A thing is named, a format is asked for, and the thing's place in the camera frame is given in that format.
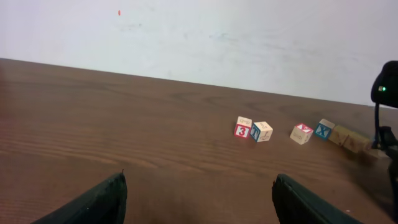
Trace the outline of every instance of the white wall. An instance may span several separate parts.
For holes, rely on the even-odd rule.
[[[396,0],[0,0],[0,57],[370,105],[397,21]]]

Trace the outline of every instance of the black object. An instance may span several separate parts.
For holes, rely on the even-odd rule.
[[[272,186],[272,201],[281,224],[361,223],[285,174],[279,174]]]
[[[379,105],[398,108],[398,61],[384,64],[381,73],[374,81],[371,99],[376,103],[374,108],[374,135],[373,149],[386,152],[392,159],[388,168],[392,192],[394,194],[394,220],[398,222],[398,141],[392,133],[391,127],[379,126]]]
[[[123,173],[114,174],[34,224],[122,224],[127,185]]]

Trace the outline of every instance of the wooden table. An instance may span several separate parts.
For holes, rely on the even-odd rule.
[[[267,121],[271,140],[234,137],[238,116]],[[381,116],[397,130],[396,110]],[[280,173],[392,223],[388,158],[363,166],[330,141],[289,138],[322,118],[374,132],[367,106],[2,59],[0,223],[34,221],[122,169],[125,223],[278,223]]]

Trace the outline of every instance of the red block face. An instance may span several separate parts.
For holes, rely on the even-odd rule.
[[[248,138],[250,129],[250,127],[237,124],[235,127],[234,135],[241,138]]]
[[[305,133],[311,133],[313,131],[313,129],[311,129],[310,127],[308,127],[305,124],[298,124],[296,125],[297,128],[299,128],[300,130],[302,130]]]

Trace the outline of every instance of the wooden block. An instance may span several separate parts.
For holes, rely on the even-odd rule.
[[[313,133],[313,129],[309,128],[305,124],[298,124],[294,126],[292,134],[290,134],[290,138],[299,144],[306,143]]]
[[[371,145],[371,140],[355,132],[348,134],[346,141],[343,144],[345,149],[354,153],[358,153]]]
[[[255,122],[251,126],[250,135],[256,142],[268,141],[271,138],[273,128],[265,121]]]
[[[331,130],[329,140],[331,140],[332,142],[334,142],[339,146],[343,146],[344,142],[347,140],[349,134],[351,133],[352,131],[350,131],[349,129],[337,125],[335,126],[335,128],[333,128],[333,130]]]
[[[317,128],[315,128],[315,135],[322,138],[323,140],[328,140],[331,130],[335,127],[335,124],[332,122],[322,119],[319,123]]]
[[[251,119],[238,117],[236,122],[234,135],[241,138],[248,138],[251,130]]]

